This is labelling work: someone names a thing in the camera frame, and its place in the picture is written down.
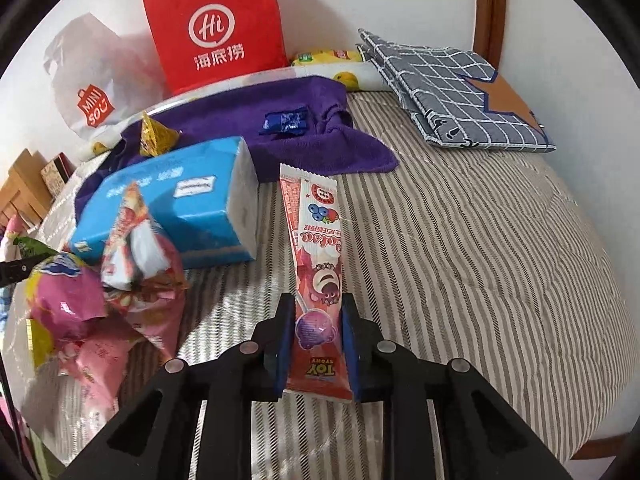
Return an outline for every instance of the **striped mattress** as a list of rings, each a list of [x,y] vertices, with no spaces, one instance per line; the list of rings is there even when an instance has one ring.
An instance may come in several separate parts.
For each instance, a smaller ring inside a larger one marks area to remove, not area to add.
[[[349,99],[356,126],[382,140],[400,165],[338,177],[344,289],[386,338],[419,357],[468,359],[564,462],[596,429],[638,360],[597,234],[542,156],[434,148],[393,94]],[[67,186],[41,230],[44,241],[68,238],[75,190],[95,167],[81,168]],[[273,316],[280,293],[295,288],[277,184],[260,186],[259,208],[255,262],[188,272],[178,355],[190,364],[249,338]],[[4,343],[12,388],[28,423],[68,463],[87,442],[79,389],[52,365],[35,378],[20,368],[20,288]],[[122,402],[157,362],[151,345],[134,348]],[[256,479],[365,480],[382,472],[378,404],[285,394],[277,404],[254,404],[252,437]]]

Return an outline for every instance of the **purple lollipop illustration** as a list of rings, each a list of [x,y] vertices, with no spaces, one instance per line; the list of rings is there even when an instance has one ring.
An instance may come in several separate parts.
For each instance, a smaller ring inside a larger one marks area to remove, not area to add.
[[[314,346],[330,343],[337,333],[331,322],[331,317],[319,308],[309,308],[299,291],[296,292],[298,303],[303,314],[296,321],[296,337],[298,343],[305,350]]]

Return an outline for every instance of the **purple towel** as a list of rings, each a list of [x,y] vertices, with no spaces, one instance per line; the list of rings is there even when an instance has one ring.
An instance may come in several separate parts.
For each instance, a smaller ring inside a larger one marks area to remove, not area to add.
[[[305,135],[260,135],[265,114],[302,107],[309,110]],[[320,76],[229,90],[160,112],[154,119],[182,131],[175,149],[244,137],[260,182],[277,181],[281,162],[324,175],[386,172],[398,165],[384,144],[353,128],[344,85]],[[140,155],[140,129],[140,121],[127,127],[100,168],[84,181],[76,197],[76,220],[107,175],[145,159]]]

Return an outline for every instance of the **silver rivet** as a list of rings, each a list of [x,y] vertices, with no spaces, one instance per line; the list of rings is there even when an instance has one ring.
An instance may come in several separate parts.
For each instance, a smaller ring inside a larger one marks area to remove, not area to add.
[[[389,339],[383,339],[382,341],[379,341],[376,347],[378,348],[378,351],[382,352],[383,354],[392,354],[396,351],[396,343],[394,343],[393,341],[389,341]]]
[[[182,359],[171,359],[164,364],[164,369],[170,374],[176,374],[184,368]]]
[[[457,372],[460,372],[461,374],[465,374],[469,371],[471,365],[466,359],[457,357],[456,359],[453,359],[453,361],[451,361],[451,368],[453,368]]]
[[[242,354],[255,354],[258,351],[258,343],[255,341],[245,341],[240,345],[240,352]]]

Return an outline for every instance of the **blue wrapper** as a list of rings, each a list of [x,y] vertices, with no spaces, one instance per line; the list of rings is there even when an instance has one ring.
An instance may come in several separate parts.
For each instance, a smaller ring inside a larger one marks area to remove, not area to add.
[[[264,116],[261,135],[291,134],[304,135],[308,130],[307,117],[309,110],[306,107],[284,112],[272,112]]]

